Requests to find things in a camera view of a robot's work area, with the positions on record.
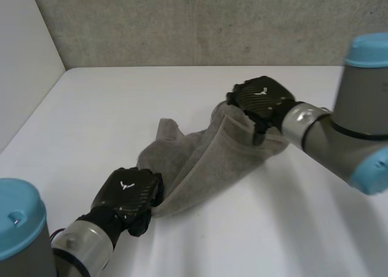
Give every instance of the fabric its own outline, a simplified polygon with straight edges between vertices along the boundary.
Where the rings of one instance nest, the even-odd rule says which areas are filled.
[[[156,140],[139,155],[138,167],[161,173],[165,198],[152,211],[161,217],[183,211],[230,187],[287,142],[271,128],[252,145],[253,123],[237,107],[221,102],[207,129],[184,135],[172,119],[161,119]]]

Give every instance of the table surface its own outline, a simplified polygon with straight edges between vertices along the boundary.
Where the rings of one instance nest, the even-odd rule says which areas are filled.
[[[37,186],[50,231],[66,227],[136,164],[160,118],[202,130],[234,84],[262,75],[332,108],[341,67],[76,68],[0,154],[0,177]],[[388,193],[366,197],[290,146],[144,236],[123,233],[102,276],[387,276],[387,206]]]

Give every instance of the cloth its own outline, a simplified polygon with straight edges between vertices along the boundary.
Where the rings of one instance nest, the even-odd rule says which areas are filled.
[[[161,119],[156,140],[139,155],[139,169],[161,173],[164,201],[155,217],[181,212],[230,187],[288,143],[270,128],[259,146],[252,144],[253,122],[237,107],[221,102],[210,125],[184,135],[172,119]]]

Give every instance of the blue end cap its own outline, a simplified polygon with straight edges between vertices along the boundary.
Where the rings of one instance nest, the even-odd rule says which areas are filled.
[[[388,67],[388,33],[357,36],[350,45],[345,63],[359,68]]]
[[[0,178],[0,261],[31,244],[45,223],[37,189],[23,180]]]
[[[388,147],[361,162],[350,177],[349,185],[373,195],[388,188]]]

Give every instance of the white logo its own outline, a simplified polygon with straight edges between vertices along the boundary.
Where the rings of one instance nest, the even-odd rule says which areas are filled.
[[[120,181],[120,185],[121,185],[122,189],[125,190],[127,188],[131,188],[132,186],[135,186],[135,183],[133,183],[131,185],[125,185],[122,183],[122,181]]]
[[[260,93],[255,93],[255,95],[267,95],[267,87],[264,88],[264,90]]]

